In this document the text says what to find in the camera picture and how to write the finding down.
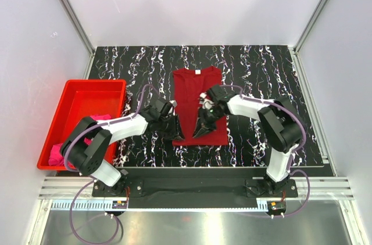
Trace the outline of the dark red t shirt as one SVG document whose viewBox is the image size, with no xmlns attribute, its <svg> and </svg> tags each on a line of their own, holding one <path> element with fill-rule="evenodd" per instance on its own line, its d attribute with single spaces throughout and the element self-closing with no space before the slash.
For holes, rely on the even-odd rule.
<svg viewBox="0 0 372 245">
<path fill-rule="evenodd" d="M 186 68 L 173 71 L 174 98 L 177 102 L 176 114 L 180 119 L 184 140 L 174 140 L 173 146 L 225 146 L 228 144 L 227 120 L 216 121 L 216 130 L 198 138 L 193 138 L 201 108 L 199 96 L 214 85 L 221 84 L 222 74 L 217 67 L 201 70 Z"/>
</svg>

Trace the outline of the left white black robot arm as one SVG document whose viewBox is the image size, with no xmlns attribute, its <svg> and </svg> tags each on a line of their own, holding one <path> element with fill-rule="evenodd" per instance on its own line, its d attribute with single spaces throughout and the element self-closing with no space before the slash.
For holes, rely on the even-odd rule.
<svg viewBox="0 0 372 245">
<path fill-rule="evenodd" d="M 65 165 L 69 164 L 83 176 L 105 184 L 112 196 L 125 191 L 122 172 L 105 160 L 108 147 L 122 139 L 157 132 L 167 140 L 184 140 L 180 120 L 170 102 L 149 105 L 127 117 L 95 121 L 84 117 L 60 148 Z"/>
</svg>

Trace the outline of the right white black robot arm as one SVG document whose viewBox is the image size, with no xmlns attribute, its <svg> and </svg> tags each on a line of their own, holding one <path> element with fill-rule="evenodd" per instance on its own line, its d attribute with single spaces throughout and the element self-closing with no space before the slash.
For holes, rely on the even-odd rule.
<svg viewBox="0 0 372 245">
<path fill-rule="evenodd" d="M 223 95 L 208 99 L 201 95 L 196 127 L 192 137 L 199 138 L 216 130 L 216 122 L 225 116 L 244 116 L 260 121 L 271 147 L 264 179 L 256 187 L 257 194 L 278 196 L 290 177 L 294 152 L 305 142 L 305 129 L 291 102 L 281 96 L 276 100 L 260 100 L 245 95 Z"/>
</svg>

